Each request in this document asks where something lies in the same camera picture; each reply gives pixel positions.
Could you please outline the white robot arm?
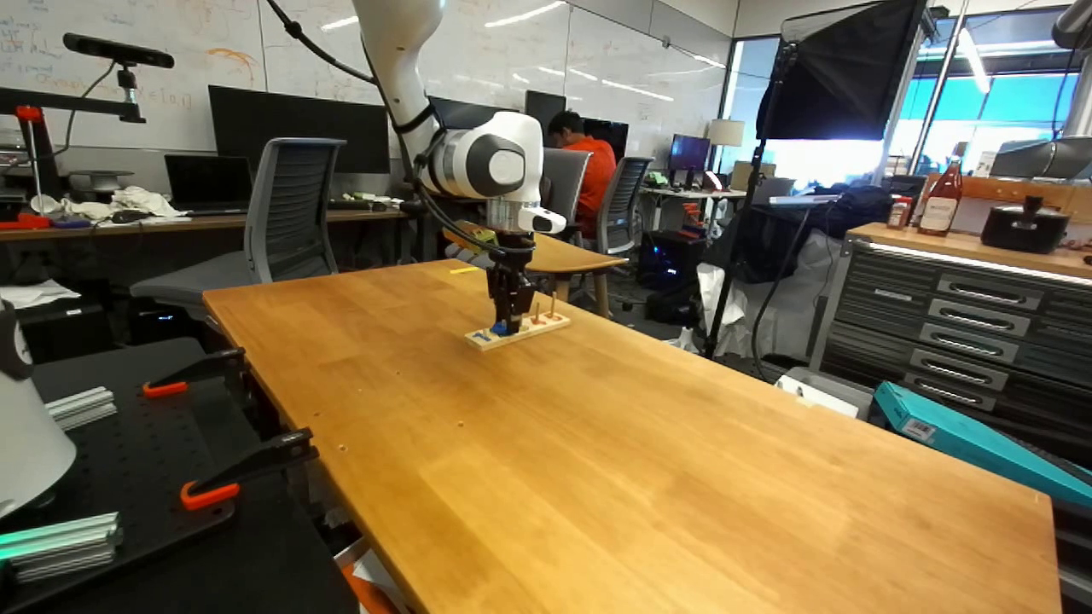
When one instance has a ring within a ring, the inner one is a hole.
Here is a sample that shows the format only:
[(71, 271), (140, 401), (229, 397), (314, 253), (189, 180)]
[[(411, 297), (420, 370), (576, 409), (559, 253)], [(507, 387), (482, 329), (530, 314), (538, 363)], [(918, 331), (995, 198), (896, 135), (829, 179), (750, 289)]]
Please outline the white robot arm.
[(538, 198), (543, 126), (511, 109), (434, 102), (420, 81), (420, 53), (440, 27), (447, 0), (350, 0), (363, 54), (389, 109), (414, 180), (431, 198), (486, 204), (486, 230), (451, 223), (460, 248), (487, 268), (492, 336), (511, 339), (534, 304), (525, 268), (538, 231), (563, 214)]

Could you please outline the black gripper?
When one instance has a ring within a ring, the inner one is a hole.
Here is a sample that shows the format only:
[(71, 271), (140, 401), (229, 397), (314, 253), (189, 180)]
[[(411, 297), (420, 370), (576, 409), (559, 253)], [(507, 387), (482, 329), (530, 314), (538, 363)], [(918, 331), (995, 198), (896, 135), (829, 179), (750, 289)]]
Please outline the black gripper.
[(530, 231), (497, 231), (492, 247), (487, 295), (496, 297), (496, 323), (507, 323), (504, 300), (517, 300), (517, 331), (525, 323), (534, 289), (525, 295), (525, 268), (534, 259)]

